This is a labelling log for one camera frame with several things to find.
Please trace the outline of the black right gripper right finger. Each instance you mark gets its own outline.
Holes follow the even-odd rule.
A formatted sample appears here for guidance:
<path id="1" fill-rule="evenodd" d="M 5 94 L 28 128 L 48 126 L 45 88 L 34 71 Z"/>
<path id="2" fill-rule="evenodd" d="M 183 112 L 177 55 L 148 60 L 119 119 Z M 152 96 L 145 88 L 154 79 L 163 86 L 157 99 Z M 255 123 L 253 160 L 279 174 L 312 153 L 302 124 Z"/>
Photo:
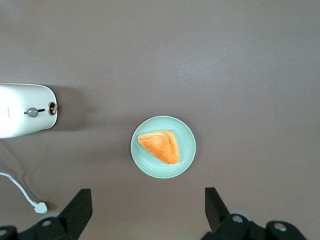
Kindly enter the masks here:
<path id="1" fill-rule="evenodd" d="M 267 232 L 243 214 L 230 213 L 214 187 L 205 189 L 205 215 L 211 231 L 205 240 L 266 240 Z"/>

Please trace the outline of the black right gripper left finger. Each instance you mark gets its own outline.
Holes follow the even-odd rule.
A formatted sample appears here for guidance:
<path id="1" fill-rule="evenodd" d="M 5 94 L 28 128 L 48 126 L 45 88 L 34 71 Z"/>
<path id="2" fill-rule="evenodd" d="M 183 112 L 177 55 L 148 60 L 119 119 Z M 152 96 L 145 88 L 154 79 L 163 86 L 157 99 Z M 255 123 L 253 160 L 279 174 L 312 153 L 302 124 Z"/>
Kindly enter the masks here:
<path id="1" fill-rule="evenodd" d="M 46 217 L 25 231 L 27 240 L 77 240 L 93 214 L 92 194 L 81 189 L 56 217 Z"/>

